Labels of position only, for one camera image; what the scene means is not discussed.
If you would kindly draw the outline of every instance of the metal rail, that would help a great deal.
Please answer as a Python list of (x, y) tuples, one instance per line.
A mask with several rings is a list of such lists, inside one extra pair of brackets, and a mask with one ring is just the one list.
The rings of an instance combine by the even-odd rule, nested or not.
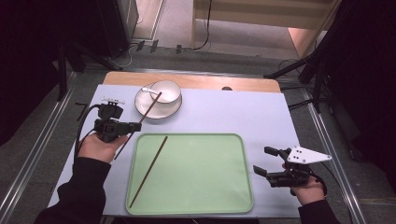
[(74, 87), (78, 80), (78, 74), (73, 72), (68, 79), (68, 86), (70, 87), (69, 91), (66, 93), (65, 97), (61, 102), (58, 102), (53, 108), (49, 119), (47, 120), (44, 128), (42, 129), (40, 135), (35, 141), (34, 146), (32, 147), (29, 156), (27, 157), (25, 163), (23, 164), (20, 172), (15, 178), (12, 185), (9, 187), (5, 199), (2, 201), (0, 206), (0, 223), (8, 223), (9, 218), (14, 211), (15, 206), (17, 205), (19, 199), (21, 198), (32, 174), (35, 170), (35, 167), (38, 165), (38, 162), (41, 158), (41, 155), (44, 152), (44, 149), (50, 140), (50, 137), (58, 124), (58, 121), (66, 108), (66, 105), (73, 93)]
[[(308, 92), (306, 90), (303, 90), (303, 92), (304, 98), (308, 100)], [(344, 192), (346, 205), (349, 208), (354, 222), (359, 224), (367, 223), (363, 212), (361, 211), (361, 207), (359, 206), (358, 199), (356, 198), (353, 188), (351, 187), (349, 180), (347, 179), (347, 175), (344, 172), (344, 168), (338, 159), (337, 152), (335, 151), (334, 145), (332, 144), (332, 139), (330, 138), (326, 126), (324, 125), (322, 116), (316, 112), (312, 104), (309, 104), (308, 108), (309, 112), (311, 113), (312, 120), (314, 121), (318, 130), (320, 141), (322, 142), (326, 153), (332, 156), (330, 164), (332, 166), (332, 170), (335, 172), (335, 176), (340, 182), (341, 190)]]

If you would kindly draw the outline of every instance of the light green tray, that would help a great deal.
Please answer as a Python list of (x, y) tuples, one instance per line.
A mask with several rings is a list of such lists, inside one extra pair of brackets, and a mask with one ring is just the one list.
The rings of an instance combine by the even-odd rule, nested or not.
[[(134, 205), (165, 136), (168, 139)], [(145, 133), (136, 140), (126, 199), (133, 215), (244, 213), (253, 206), (241, 137), (233, 133)]]

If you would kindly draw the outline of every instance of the saucer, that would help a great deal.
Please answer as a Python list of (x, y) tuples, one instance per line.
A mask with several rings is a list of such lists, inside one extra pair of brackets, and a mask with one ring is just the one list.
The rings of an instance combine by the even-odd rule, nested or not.
[[(151, 83), (144, 87), (151, 88), (153, 84), (154, 83)], [(154, 100), (152, 99), (149, 92), (142, 91), (140, 89), (140, 91), (137, 93), (136, 97), (134, 98), (134, 105), (136, 106), (137, 111), (139, 111), (140, 114), (144, 115), (146, 111), (148, 111), (153, 101)], [(181, 103), (182, 103), (181, 94), (180, 97), (172, 103), (164, 104), (157, 102), (148, 112), (147, 118), (150, 119), (167, 118), (178, 111), (178, 109), (181, 107)]]

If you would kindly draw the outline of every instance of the wooden table edge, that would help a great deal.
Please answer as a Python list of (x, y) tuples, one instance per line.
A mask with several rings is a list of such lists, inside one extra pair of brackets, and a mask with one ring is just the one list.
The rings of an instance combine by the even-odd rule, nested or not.
[(160, 80), (172, 80), (181, 88), (221, 90), (229, 87), (233, 91), (262, 91), (281, 93), (279, 84), (273, 79), (203, 76), (202, 74), (109, 72), (103, 84), (145, 86)]

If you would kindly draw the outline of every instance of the black sleeve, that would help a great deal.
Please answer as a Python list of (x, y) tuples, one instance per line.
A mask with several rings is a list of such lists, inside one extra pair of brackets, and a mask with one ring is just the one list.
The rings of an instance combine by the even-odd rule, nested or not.
[(308, 203), (298, 208), (303, 224), (333, 224), (340, 223), (326, 200)]
[(106, 204), (105, 183), (111, 165), (89, 158), (77, 158), (73, 176), (58, 188), (59, 202), (44, 209), (35, 224), (100, 223)]

